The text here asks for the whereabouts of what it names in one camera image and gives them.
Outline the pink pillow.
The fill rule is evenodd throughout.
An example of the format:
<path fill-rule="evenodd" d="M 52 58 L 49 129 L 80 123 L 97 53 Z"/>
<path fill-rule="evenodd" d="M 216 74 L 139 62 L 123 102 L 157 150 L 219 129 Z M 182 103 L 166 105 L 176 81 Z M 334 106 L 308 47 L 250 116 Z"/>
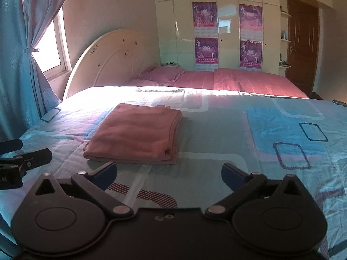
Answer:
<path fill-rule="evenodd" d="M 138 78 L 161 84 L 171 84 L 176 82 L 185 72 L 186 70 L 181 67 L 160 66 L 139 75 Z"/>

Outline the cream glossy wardrobe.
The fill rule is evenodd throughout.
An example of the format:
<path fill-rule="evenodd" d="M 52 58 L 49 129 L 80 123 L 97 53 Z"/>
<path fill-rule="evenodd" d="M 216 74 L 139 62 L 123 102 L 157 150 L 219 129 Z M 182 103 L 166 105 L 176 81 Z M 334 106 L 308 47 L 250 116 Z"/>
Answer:
<path fill-rule="evenodd" d="M 315 6 L 333 6 L 332 0 L 300 0 Z M 214 3 L 216 25 L 195 28 L 193 3 Z M 260 71 L 283 75 L 279 67 L 283 41 L 280 40 L 282 17 L 280 9 L 286 0 L 155 0 L 158 24 L 160 61 L 177 63 L 186 70 L 211 70 L 213 65 L 198 65 L 195 62 L 195 38 L 218 40 L 219 68 L 239 69 L 240 27 L 239 6 L 241 4 L 260 7 L 264 18 L 262 32 L 256 41 L 262 45 Z"/>

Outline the pink poster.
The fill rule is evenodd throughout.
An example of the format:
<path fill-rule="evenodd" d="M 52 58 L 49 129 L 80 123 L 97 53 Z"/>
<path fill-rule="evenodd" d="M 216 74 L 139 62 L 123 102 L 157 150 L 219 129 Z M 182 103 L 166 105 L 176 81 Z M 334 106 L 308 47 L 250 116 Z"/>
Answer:
<path fill-rule="evenodd" d="M 262 48 L 262 42 L 241 40 L 239 66 L 241 68 L 261 69 Z"/>
<path fill-rule="evenodd" d="M 193 2 L 192 14 L 195 28 L 216 28 L 218 25 L 216 2 Z"/>
<path fill-rule="evenodd" d="M 216 65 L 219 63 L 218 38 L 195 38 L 195 63 Z"/>
<path fill-rule="evenodd" d="M 263 10 L 261 6 L 239 4 L 240 30 L 263 31 Z"/>

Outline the pink folded blanket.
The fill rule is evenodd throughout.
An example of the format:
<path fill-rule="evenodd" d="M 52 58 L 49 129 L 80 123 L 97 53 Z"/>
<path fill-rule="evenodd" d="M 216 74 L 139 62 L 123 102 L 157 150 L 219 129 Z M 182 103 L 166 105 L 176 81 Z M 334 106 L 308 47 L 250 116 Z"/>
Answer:
<path fill-rule="evenodd" d="M 229 90 L 245 93 L 306 99 L 287 78 L 266 72 L 221 68 L 213 72 L 186 71 L 173 84 L 177 88 Z"/>

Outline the upper left pink poster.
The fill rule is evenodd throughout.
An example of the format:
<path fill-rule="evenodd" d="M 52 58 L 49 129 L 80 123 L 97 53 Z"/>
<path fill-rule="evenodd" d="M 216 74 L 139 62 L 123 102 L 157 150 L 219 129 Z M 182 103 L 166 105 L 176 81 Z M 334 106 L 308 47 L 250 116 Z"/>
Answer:
<path fill-rule="evenodd" d="M 216 2 L 193 2 L 192 14 L 195 28 L 216 28 L 218 25 Z"/>

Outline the cream arched headboard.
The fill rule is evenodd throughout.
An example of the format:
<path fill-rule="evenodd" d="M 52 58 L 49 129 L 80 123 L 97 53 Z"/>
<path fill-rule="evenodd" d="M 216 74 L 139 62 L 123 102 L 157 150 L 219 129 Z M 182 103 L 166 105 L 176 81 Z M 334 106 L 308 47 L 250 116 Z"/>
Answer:
<path fill-rule="evenodd" d="M 75 64 L 63 100 L 92 87 L 124 86 L 158 63 L 154 40 L 129 29 L 108 32 L 95 40 Z"/>

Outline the pink knit sweater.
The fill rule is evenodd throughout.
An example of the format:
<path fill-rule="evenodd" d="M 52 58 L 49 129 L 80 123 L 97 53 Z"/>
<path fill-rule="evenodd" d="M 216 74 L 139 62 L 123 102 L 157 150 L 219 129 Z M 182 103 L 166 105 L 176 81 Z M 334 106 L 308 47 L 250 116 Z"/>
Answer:
<path fill-rule="evenodd" d="M 174 164 L 180 110 L 169 106 L 121 103 L 104 119 L 87 144 L 88 160 L 134 164 Z"/>

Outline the blue patterned quilt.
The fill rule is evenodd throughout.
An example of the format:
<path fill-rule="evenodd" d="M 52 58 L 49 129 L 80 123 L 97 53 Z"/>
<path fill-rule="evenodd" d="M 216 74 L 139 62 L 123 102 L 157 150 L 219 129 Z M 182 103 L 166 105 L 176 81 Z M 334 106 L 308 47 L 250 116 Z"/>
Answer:
<path fill-rule="evenodd" d="M 270 179 L 295 174 L 328 222 L 320 251 L 346 258 L 346 106 L 327 100 L 267 97 L 216 90 L 94 87 L 53 108 L 21 137 L 24 153 L 48 148 L 52 161 L 31 170 L 23 186 L 1 191 L 1 258 L 17 245 L 11 219 L 44 172 L 68 178 L 100 162 L 83 153 L 119 104 L 164 105 L 182 112 L 175 164 L 118 164 L 107 193 L 132 208 L 207 208 L 231 193 L 221 169 L 232 163 Z"/>

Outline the brown wooden door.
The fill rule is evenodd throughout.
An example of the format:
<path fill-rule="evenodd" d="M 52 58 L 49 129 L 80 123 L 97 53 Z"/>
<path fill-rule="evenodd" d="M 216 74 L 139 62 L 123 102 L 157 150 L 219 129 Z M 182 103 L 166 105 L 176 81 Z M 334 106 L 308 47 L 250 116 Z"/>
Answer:
<path fill-rule="evenodd" d="M 289 47 L 285 72 L 297 88 L 310 96 L 316 76 L 319 49 L 319 10 L 300 0 L 287 0 Z"/>

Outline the teal curtain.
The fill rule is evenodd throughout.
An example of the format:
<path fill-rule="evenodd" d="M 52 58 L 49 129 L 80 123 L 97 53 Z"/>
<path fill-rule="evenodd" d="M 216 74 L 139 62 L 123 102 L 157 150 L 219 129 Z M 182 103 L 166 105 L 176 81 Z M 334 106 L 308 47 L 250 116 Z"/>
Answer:
<path fill-rule="evenodd" d="M 1 140 L 19 138 L 60 104 L 33 57 L 65 0 L 1 0 Z"/>

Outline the upper right pink poster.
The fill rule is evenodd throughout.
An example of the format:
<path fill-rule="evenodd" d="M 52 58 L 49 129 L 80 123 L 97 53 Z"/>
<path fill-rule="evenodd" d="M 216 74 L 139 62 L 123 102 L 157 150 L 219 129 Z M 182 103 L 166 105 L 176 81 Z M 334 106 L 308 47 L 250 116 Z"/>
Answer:
<path fill-rule="evenodd" d="M 239 4 L 240 30 L 263 31 L 263 10 L 261 6 Z"/>

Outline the lower right pink poster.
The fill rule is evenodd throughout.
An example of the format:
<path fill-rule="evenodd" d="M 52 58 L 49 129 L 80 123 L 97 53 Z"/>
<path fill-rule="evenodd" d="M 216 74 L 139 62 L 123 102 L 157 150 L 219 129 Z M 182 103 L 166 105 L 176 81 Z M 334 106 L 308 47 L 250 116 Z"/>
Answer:
<path fill-rule="evenodd" d="M 241 40 L 239 66 L 241 68 L 261 69 L 262 48 L 262 42 Z"/>

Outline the lower left pink poster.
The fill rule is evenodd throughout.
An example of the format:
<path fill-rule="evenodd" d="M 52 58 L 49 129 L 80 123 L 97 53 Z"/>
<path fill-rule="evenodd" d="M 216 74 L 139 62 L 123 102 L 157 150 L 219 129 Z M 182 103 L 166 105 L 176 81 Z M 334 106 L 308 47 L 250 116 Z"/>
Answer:
<path fill-rule="evenodd" d="M 219 63 L 218 38 L 195 38 L 195 63 L 216 65 Z"/>

